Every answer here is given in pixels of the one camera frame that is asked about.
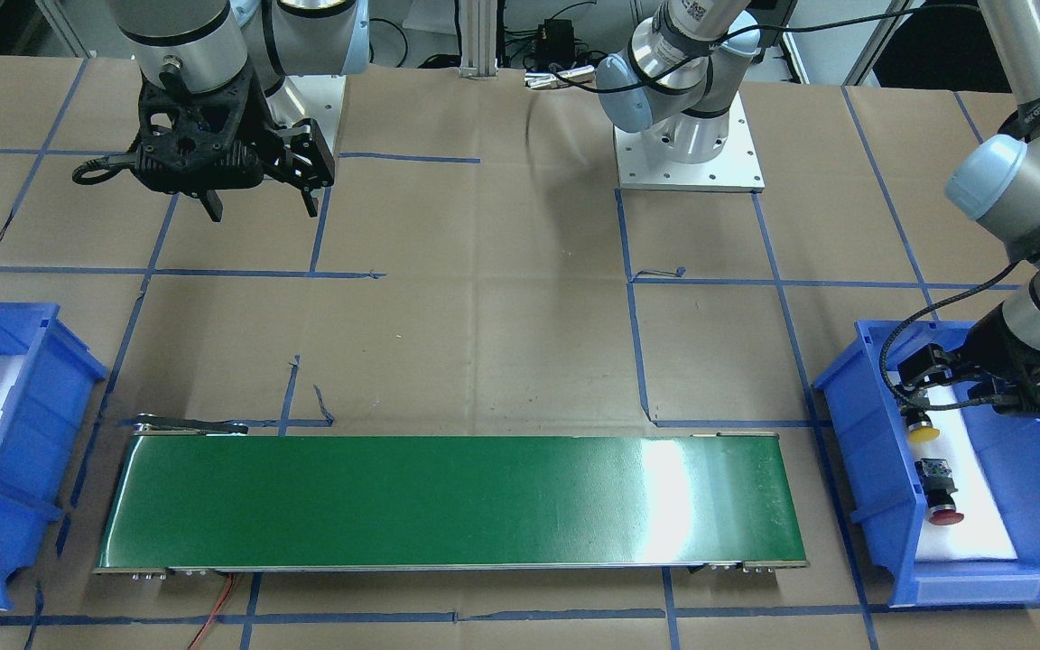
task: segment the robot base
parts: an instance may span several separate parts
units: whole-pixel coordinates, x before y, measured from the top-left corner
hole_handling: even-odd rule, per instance
[[[756,157],[739,95],[733,99],[729,111],[729,136],[725,148],[706,163],[685,164],[669,160],[656,139],[614,128],[620,187],[686,192],[754,192],[764,189],[764,176],[760,173],[760,161]]]
[[[306,114],[318,123],[323,140],[339,156],[336,140],[339,135],[339,116],[343,114],[343,89],[346,77],[336,74],[291,77],[291,82],[306,99]]]

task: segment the label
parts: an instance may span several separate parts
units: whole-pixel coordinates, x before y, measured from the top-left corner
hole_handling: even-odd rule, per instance
[[[701,28],[701,21],[708,16],[717,0],[680,0],[681,10],[673,14],[673,22],[690,33],[696,33]]]

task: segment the metal mounting plate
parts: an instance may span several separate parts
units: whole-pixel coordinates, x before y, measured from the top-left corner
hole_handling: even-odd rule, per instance
[[[752,192],[764,189],[764,174],[752,144],[752,132],[744,114],[740,96],[729,108],[729,136],[722,153],[706,163],[684,164],[665,157],[655,137],[641,133],[616,133],[616,161],[620,187],[673,189],[688,192]]]

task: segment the cardboard surface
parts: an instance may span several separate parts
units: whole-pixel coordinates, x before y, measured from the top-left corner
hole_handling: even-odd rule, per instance
[[[92,574],[125,420],[137,412],[267,421],[253,435],[659,436],[708,432],[706,420],[780,424],[810,567],[673,571],[677,645],[869,646],[858,589],[882,604],[891,577],[849,523],[837,457],[827,473],[817,462],[797,356],[812,380],[850,344],[853,320],[920,308],[911,252],[928,284],[977,284],[1003,266],[1003,249],[941,197],[978,144],[958,96],[850,89],[851,110],[835,86],[746,85],[768,182],[756,199],[764,228],[748,197],[624,192],[622,234],[613,131],[593,96],[528,92],[518,71],[471,81],[372,67],[347,81],[322,228],[293,189],[269,184],[226,193],[220,225],[181,199],[156,250],[167,197],[129,175],[95,188],[70,181],[87,152],[127,148],[139,78],[132,61],[98,58],[72,93],[79,66],[0,58],[0,228],[22,197],[0,249],[0,300],[58,302],[116,370],[113,390],[96,388],[72,451],[60,490],[70,523],[52,525],[37,564],[14,577],[0,647],[24,645],[36,581],[45,617],[34,647],[182,647],[213,604],[218,576]],[[987,137],[1012,110],[1003,96],[959,98]],[[639,277],[630,289],[625,258],[632,276],[684,266],[685,277]],[[1028,276],[1023,267],[1008,283]],[[1007,295],[941,316],[977,319]],[[827,417],[821,404],[816,413]],[[681,427],[656,427],[649,415]],[[829,449],[832,434],[821,433]],[[667,594],[659,571],[267,576],[256,597],[251,580],[239,584],[205,647],[243,647],[244,621],[253,649],[669,647]],[[813,608],[773,609],[804,605]],[[356,622],[332,622],[343,616]],[[1040,647],[1040,610],[873,620],[887,649],[928,634],[958,647]]]

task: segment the power adapter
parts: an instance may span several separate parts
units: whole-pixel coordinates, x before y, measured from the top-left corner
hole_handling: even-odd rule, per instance
[[[548,72],[551,63],[562,70],[573,69],[577,64],[577,37],[572,21],[550,20],[538,26],[532,58],[537,61],[532,70],[537,72]]]

